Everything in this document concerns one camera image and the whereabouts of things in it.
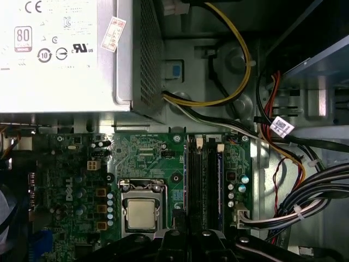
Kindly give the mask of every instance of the motherboard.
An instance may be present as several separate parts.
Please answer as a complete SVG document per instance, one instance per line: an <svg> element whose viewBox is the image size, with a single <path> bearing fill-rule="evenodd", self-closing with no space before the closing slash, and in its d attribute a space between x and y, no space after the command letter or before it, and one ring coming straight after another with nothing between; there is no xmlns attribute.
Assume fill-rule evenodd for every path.
<svg viewBox="0 0 349 262"><path fill-rule="evenodd" d="M133 233L243 228L250 210L250 141L240 134L37 134L31 207L52 216L52 252L73 261Z"/></svg>

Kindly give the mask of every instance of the white wire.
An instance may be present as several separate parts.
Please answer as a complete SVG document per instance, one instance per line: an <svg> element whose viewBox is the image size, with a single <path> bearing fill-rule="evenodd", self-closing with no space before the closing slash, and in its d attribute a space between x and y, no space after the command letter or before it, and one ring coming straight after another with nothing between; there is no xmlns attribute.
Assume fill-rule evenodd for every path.
<svg viewBox="0 0 349 262"><path fill-rule="evenodd" d="M306 211L308 211L309 209L312 209L313 207L315 207L320 201L322 200L315 200L313 201L309 206L303 208L300 213L304 213ZM291 213L287 216L283 216L283 217L275 217L275 218L270 218L270 219L264 219L264 220L250 220L248 218L245 218L244 216L240 216L240 219L242 222L246 223L246 224L254 224L254 223L269 223L269 222L277 222L277 221L281 221L284 219L289 219L289 218L293 218L293 217L297 217L298 214L297 213Z"/></svg>
<svg viewBox="0 0 349 262"><path fill-rule="evenodd" d="M238 127L235 127L235 126L232 126L232 125L229 125L229 124L222 124L222 123L215 123L215 122L210 122L210 121L206 121L206 120L202 120L202 119L199 119L199 118L196 118L194 116L192 116L191 114L189 114L188 112L186 112L183 108L181 108L179 105L175 104L174 102L168 100L166 97L164 97L164 99L170 103L171 105L175 106L176 108L178 108L183 114L185 114L186 116L188 116L190 119L194 120L195 122L198 122L198 123L203 123L203 124L207 124L209 126L213 126L213 127L225 127L225 128L228 128L230 130L234 130L234 131L237 131L241 134L244 134L246 136L249 136L250 138L253 138L253 139L260 139L258 136L254 136L254 135L251 135L249 134L248 132L246 132L245 130L242 130L241 128L238 128Z"/></svg>
<svg viewBox="0 0 349 262"><path fill-rule="evenodd" d="M327 204L328 200L326 199L322 205L320 205L319 207L317 207L316 209L310 211L308 214L305 214L304 215L304 218L306 217L311 217L312 215L314 215L316 212L318 212L319 210L321 210L326 204ZM285 228L285 227L288 227L292 224L295 224L297 223L298 221L300 221L300 218L299 217L296 217L294 218L293 220L291 221L287 221L283 224L280 224L280 225L275 225L273 227L269 227L269 228L255 228L257 230L273 230L273 229L280 229L280 228Z"/></svg>

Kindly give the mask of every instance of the ce mark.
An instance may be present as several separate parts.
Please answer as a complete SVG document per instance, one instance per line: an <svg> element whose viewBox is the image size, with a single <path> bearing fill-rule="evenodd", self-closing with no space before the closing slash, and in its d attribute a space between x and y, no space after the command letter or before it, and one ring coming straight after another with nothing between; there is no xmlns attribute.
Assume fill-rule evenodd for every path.
<svg viewBox="0 0 349 262"><path fill-rule="evenodd" d="M42 3L42 1L37 1L35 6L34 6L35 11L38 12L38 13L41 13L41 5L40 5L41 3ZM31 6L33 6L33 5L34 5L34 3L32 1L29 1L29 2L26 3L25 8L26 8L26 12L27 13L31 14L32 11L34 11L31 8Z"/></svg>

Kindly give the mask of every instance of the white label sticker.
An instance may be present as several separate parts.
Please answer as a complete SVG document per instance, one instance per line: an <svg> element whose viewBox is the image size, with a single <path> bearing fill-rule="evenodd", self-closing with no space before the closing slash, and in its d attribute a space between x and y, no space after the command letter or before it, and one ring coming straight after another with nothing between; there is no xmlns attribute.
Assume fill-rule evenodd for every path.
<svg viewBox="0 0 349 262"><path fill-rule="evenodd" d="M113 16L109 23L107 32L105 33L102 48L115 52L125 25L125 20Z"/></svg>
<svg viewBox="0 0 349 262"><path fill-rule="evenodd" d="M294 126L277 116L271 124L270 129L284 138L294 129Z"/></svg>

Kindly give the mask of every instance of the red wire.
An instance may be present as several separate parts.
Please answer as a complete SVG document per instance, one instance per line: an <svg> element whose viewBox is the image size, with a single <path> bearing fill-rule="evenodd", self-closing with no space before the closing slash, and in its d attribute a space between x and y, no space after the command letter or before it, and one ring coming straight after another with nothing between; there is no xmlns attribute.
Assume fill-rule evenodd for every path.
<svg viewBox="0 0 349 262"><path fill-rule="evenodd" d="M268 111L269 111L269 118L273 117L273 105L274 105L274 100L276 97L276 93L278 92L279 89L279 85L280 85L280 78L281 78L281 73L280 71L277 72L275 79L276 79L276 84L275 84L275 88L273 90L273 93L270 97L269 100L269 105L268 105ZM267 127L267 138L270 140L271 139L271 135L270 135L270 126Z"/></svg>
<svg viewBox="0 0 349 262"><path fill-rule="evenodd" d="M278 163L278 166L276 167L275 173L273 174L273 183L274 183L274 191L275 191L275 205L274 205L275 214L278 212L278 185L276 184L276 175L278 174L280 166L285 159L287 158L284 157L283 159L280 160L280 162Z"/></svg>

